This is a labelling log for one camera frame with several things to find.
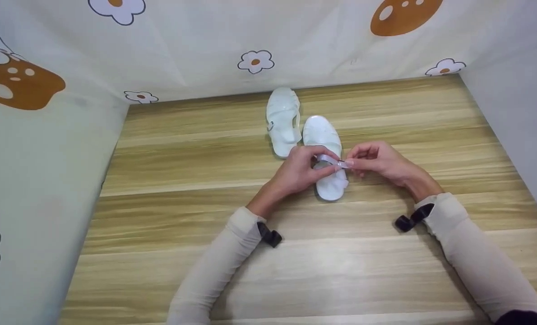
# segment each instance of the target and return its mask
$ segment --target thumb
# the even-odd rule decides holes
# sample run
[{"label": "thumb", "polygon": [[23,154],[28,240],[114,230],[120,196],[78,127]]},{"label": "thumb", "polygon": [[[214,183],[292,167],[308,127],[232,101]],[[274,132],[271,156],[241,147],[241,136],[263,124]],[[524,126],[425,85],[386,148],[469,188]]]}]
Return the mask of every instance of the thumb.
[{"label": "thumb", "polygon": [[361,169],[363,171],[378,172],[382,168],[378,159],[347,159],[345,163],[351,169]]},{"label": "thumb", "polygon": [[325,178],[337,172],[341,167],[336,165],[330,165],[321,169],[312,169],[312,179],[313,181],[318,181],[319,179]]}]

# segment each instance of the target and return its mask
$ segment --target forearm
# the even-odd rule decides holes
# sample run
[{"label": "forearm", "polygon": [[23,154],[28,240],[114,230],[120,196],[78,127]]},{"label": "forearm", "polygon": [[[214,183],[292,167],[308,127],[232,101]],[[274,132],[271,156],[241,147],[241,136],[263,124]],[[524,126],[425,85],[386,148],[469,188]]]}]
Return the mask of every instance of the forearm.
[{"label": "forearm", "polygon": [[236,269],[261,240],[256,225],[264,218],[239,208],[226,228],[192,267],[170,303],[167,325],[208,324],[214,302]]},{"label": "forearm", "polygon": [[475,225],[450,193],[426,198],[415,208],[435,204],[425,224],[440,241],[447,261],[454,267],[477,304],[492,321],[511,310],[537,313],[537,293],[522,272]]}]

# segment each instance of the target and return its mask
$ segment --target brown cookie print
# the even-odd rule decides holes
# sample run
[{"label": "brown cookie print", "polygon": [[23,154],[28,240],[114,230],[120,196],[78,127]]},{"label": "brown cookie print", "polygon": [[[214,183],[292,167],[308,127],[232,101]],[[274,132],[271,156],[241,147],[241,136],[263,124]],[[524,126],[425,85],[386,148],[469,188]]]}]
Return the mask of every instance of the brown cookie print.
[{"label": "brown cookie print", "polygon": [[65,87],[57,74],[0,52],[1,104],[35,111],[48,105],[52,96]]},{"label": "brown cookie print", "polygon": [[371,19],[371,32],[396,36],[414,31],[437,12],[443,0],[384,0]]}]

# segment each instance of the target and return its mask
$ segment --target wooden table surface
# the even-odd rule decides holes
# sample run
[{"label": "wooden table surface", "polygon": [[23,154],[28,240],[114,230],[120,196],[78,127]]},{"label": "wooden table surface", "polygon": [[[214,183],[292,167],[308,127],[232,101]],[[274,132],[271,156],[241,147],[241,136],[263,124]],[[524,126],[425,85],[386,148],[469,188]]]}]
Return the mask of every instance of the wooden table surface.
[{"label": "wooden table surface", "polygon": [[[190,266],[275,172],[269,93],[130,107],[61,324],[163,324]],[[297,90],[301,124],[323,115],[343,150],[386,140],[458,196],[537,290],[537,204],[458,76]],[[345,195],[288,198],[285,240],[237,271],[215,324],[486,323],[440,246],[392,221],[407,193],[349,175]]]}]

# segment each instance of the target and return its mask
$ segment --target dark clothing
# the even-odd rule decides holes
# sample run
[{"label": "dark clothing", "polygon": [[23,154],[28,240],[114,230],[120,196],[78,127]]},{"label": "dark clothing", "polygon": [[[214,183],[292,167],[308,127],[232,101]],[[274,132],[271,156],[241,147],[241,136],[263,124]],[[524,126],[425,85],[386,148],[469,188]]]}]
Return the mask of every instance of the dark clothing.
[{"label": "dark clothing", "polygon": [[510,311],[501,316],[495,325],[537,325],[537,313],[526,311]]}]

